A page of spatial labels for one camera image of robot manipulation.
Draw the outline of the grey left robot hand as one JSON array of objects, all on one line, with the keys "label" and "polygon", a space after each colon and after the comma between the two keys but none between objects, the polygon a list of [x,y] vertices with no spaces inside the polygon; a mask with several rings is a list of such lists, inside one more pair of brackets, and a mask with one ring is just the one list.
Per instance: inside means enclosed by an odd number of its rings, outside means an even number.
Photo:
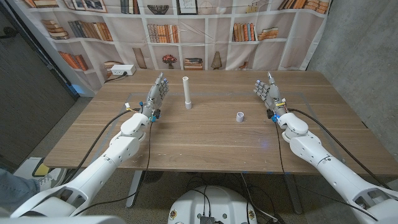
[{"label": "grey left robot hand", "polygon": [[168,91],[168,80],[164,77],[164,73],[161,72],[148,92],[145,102],[143,102],[141,113],[151,117],[155,110],[160,109]]}]

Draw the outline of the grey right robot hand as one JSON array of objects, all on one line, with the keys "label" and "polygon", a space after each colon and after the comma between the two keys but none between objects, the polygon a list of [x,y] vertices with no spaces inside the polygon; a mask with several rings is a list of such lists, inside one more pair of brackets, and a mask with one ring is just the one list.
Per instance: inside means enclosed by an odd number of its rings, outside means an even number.
[{"label": "grey right robot hand", "polygon": [[260,80],[254,84],[254,93],[264,102],[267,108],[267,117],[269,119],[272,117],[278,118],[288,113],[288,111],[271,72],[268,72],[267,77],[268,84]]}]

